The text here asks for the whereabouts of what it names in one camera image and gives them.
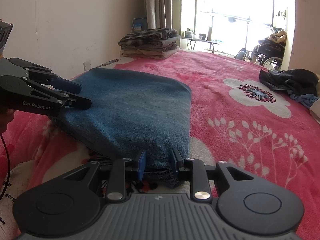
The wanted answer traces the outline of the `person left hand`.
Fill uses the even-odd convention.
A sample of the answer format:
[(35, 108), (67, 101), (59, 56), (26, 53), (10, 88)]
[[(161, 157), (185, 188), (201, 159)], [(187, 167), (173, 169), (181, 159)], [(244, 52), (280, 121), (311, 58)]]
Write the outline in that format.
[(0, 110), (0, 134), (7, 130), (8, 124), (14, 119), (15, 110), (1, 108)]

